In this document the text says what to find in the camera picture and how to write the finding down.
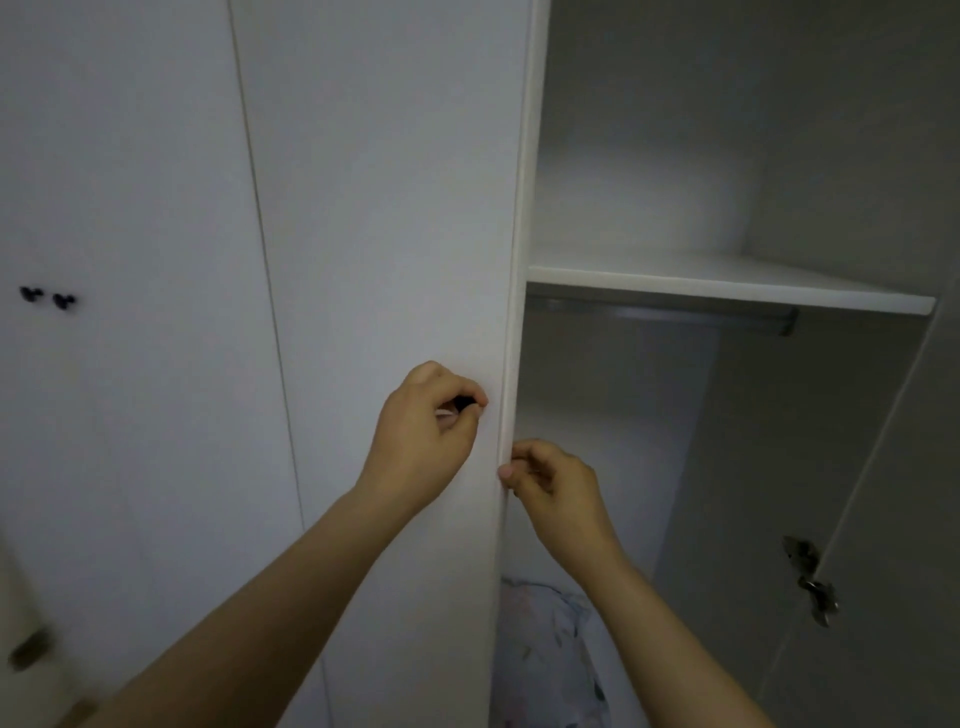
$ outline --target metal hinge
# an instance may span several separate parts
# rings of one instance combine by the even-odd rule
[[[810,612],[813,618],[820,626],[829,627],[829,616],[840,611],[840,604],[832,584],[813,579],[817,567],[820,566],[820,551],[812,542],[792,536],[783,537],[783,550],[800,575],[797,586],[810,594]]]

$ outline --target forearm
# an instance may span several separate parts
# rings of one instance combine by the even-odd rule
[[[408,518],[370,490],[350,491],[89,725],[275,725],[353,593]]]
[[[656,728],[772,728],[625,557],[594,570],[584,588]]]

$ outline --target finger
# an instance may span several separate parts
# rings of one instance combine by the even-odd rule
[[[435,376],[445,374],[447,368],[438,361],[424,361],[410,370],[410,374],[403,380],[404,384],[423,384]]]
[[[455,412],[445,412],[443,414],[436,414],[436,417],[437,427],[440,428],[440,432],[447,432],[456,424],[458,416]]]
[[[546,440],[517,440],[514,443],[513,457],[531,460],[538,470],[555,475],[569,455]]]
[[[541,473],[529,460],[512,460],[510,465],[514,468],[518,468],[522,473],[528,473],[530,476],[537,481],[538,485],[546,491],[547,493],[553,493],[553,479],[545,474]]]
[[[490,403],[483,387],[473,379],[457,376],[452,372],[444,372],[440,376],[430,379],[423,386],[427,388],[430,405],[433,407],[439,407],[444,402],[449,402],[454,397],[460,396],[473,397],[481,407],[486,407]]]
[[[473,441],[477,437],[477,427],[480,425],[480,415],[483,410],[479,404],[472,404],[457,416],[457,421],[446,432],[444,437],[457,437],[466,443],[469,451],[473,449]]]
[[[516,468],[513,464],[501,465],[496,474],[504,486],[510,488],[520,499],[524,510],[531,518],[538,515],[549,504],[549,494],[522,468]]]

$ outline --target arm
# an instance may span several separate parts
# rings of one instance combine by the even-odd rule
[[[438,420],[458,395],[478,404]],[[353,489],[85,725],[275,725],[373,562],[460,470],[486,404],[476,382],[435,362],[411,372]]]
[[[556,445],[514,445],[501,466],[550,554],[577,581],[616,643],[656,728],[772,728],[757,704],[710,657],[628,560],[596,473]]]

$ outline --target white wardrobe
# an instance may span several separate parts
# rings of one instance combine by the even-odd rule
[[[434,358],[491,396],[473,454],[286,725],[487,723],[501,574],[576,589],[496,481],[515,432],[595,467],[779,725],[955,722],[950,4],[2,14],[0,535],[86,691],[314,522]],[[912,500],[877,471],[900,461]],[[822,552],[829,629],[785,536]],[[597,622],[588,647],[613,725],[642,724]]]

